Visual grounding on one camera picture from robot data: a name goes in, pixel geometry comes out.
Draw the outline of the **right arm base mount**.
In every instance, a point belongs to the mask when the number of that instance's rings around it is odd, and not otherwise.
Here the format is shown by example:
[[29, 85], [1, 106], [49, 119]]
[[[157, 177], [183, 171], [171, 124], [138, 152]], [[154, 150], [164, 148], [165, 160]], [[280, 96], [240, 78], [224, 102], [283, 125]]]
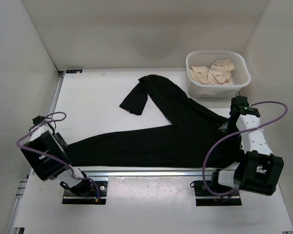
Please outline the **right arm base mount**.
[[210, 193], [202, 180], [195, 180], [190, 184], [194, 189], [196, 206], [241, 206], [242, 201], [238, 192], [232, 192], [232, 188], [218, 184], [219, 171], [213, 172], [210, 179], [206, 180], [209, 188], [215, 193], [230, 192], [229, 195], [219, 196]]

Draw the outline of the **black trousers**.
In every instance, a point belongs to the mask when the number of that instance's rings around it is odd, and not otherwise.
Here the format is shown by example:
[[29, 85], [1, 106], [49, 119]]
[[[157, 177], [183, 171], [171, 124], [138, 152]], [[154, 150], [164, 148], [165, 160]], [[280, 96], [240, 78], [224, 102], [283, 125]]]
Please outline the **black trousers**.
[[120, 107], [141, 115], [148, 99], [170, 125], [92, 136], [67, 146], [74, 166], [226, 168], [238, 160], [241, 141], [218, 129], [227, 121], [189, 98], [168, 78], [148, 75]]

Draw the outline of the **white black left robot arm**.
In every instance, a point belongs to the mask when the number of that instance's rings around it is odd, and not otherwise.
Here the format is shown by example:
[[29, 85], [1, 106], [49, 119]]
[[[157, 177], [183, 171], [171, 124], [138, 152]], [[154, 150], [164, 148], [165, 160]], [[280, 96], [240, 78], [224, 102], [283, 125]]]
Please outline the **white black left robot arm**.
[[58, 119], [50, 115], [32, 119], [33, 126], [29, 133], [17, 140], [26, 160], [35, 174], [42, 180], [59, 180], [60, 186], [77, 196], [95, 194], [96, 185], [82, 170], [73, 167], [65, 148], [67, 143], [56, 132]]

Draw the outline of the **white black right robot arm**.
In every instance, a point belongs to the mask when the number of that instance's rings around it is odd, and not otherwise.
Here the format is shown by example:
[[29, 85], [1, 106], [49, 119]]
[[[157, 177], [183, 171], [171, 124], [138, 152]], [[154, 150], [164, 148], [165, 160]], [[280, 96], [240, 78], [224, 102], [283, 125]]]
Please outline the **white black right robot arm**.
[[237, 190], [272, 195], [280, 178], [284, 161], [269, 148], [260, 125], [258, 109], [246, 97], [231, 99], [230, 117], [220, 131], [228, 140], [241, 141], [238, 166], [233, 171], [216, 170], [209, 188], [215, 195], [229, 195]]

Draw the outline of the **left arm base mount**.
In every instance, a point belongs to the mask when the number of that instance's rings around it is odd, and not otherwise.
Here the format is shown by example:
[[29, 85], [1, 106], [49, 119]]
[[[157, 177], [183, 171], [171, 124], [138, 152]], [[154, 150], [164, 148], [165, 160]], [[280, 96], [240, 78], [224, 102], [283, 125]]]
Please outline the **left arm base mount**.
[[108, 190], [108, 177], [93, 177], [98, 190], [92, 186], [91, 193], [88, 195], [76, 195], [72, 193], [68, 186], [61, 182], [60, 186], [64, 189], [62, 204], [70, 205], [105, 205]]

